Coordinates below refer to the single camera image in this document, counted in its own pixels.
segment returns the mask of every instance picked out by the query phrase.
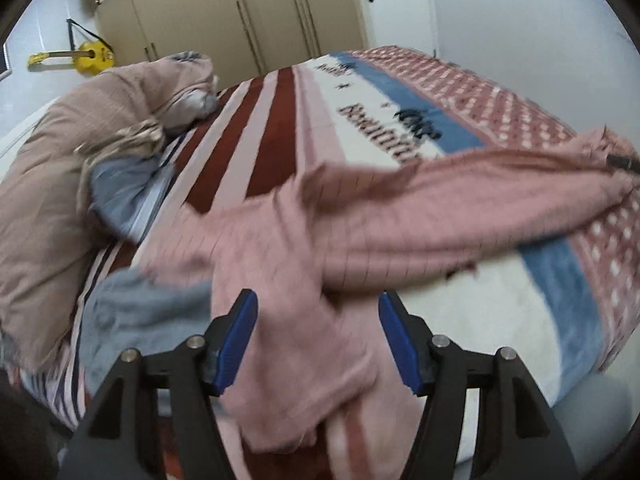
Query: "polka dot pattern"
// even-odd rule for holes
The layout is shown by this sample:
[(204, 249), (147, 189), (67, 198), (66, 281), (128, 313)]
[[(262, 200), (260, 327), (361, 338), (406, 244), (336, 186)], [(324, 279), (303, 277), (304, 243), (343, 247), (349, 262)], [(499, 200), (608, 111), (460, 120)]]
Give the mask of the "polka dot pattern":
[[(557, 118), (500, 85), (419, 52), (386, 46), (356, 57), (438, 104), (485, 144), (546, 150), (575, 136)], [(600, 309), (604, 368), (640, 321), (640, 194), (568, 237)]]

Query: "window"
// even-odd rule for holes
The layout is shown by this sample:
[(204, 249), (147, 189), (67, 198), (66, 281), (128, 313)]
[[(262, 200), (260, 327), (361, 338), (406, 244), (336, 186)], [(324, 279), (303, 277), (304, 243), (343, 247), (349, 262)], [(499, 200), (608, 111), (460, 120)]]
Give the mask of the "window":
[(9, 67), (9, 57), (6, 53), (6, 45), (3, 45), (0, 48), (0, 81), (7, 77), (11, 73), (11, 68)]

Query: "guitar strap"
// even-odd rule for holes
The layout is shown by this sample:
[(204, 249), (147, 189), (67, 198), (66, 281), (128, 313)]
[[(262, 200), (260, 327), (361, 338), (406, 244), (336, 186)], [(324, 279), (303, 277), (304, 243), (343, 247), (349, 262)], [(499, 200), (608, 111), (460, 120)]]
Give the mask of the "guitar strap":
[(101, 38), (97, 34), (94, 34), (90, 30), (87, 30), (86, 28), (84, 28), (82, 25), (80, 25), (80, 23), (76, 22), (76, 20), (72, 20), (71, 18), (67, 18), (66, 19), (66, 24), (68, 25), (68, 28), (69, 28), (69, 43), (71, 43), (71, 50), (75, 50), (76, 49), (76, 42), (74, 41), (74, 34), (73, 34), (73, 29), (72, 29), (72, 26), (75, 25), (76, 27), (79, 27), (82, 30), (84, 30), (89, 36), (93, 36), (96, 40), (103, 42), (105, 47), (107, 47), (109, 50), (114, 52), (113, 47), (109, 43), (104, 41), (103, 38)]

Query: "door frame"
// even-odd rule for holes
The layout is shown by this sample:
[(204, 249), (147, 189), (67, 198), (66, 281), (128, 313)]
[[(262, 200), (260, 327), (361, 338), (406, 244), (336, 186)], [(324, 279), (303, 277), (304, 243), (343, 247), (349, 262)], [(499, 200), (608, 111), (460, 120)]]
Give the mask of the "door frame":
[[(429, 7), (429, 22), (431, 25), (431, 32), (433, 34), (433, 44), (436, 49), (436, 57), (440, 57), (440, 41), (438, 40), (438, 21), (436, 18), (435, 0), (427, 0)], [(364, 26), (365, 44), (367, 48), (373, 47), (373, 20), (371, 19), (371, 13), (369, 12), (370, 6), (368, 0), (358, 0), (359, 14), (362, 16)]]

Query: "blue gripper pad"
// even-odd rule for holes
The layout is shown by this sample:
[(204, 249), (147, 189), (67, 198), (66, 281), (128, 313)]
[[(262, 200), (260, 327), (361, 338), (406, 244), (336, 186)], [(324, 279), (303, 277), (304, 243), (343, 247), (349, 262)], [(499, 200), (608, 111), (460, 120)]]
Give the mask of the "blue gripper pad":
[(208, 345), (203, 375), (217, 396), (236, 380), (257, 319), (258, 297), (254, 291), (245, 289), (229, 313), (209, 325), (204, 336)]
[(378, 315), (402, 382), (414, 395), (426, 395), (437, 376), (437, 363), (429, 354), (433, 337), (424, 320), (407, 312), (398, 295), (388, 290), (378, 298)]

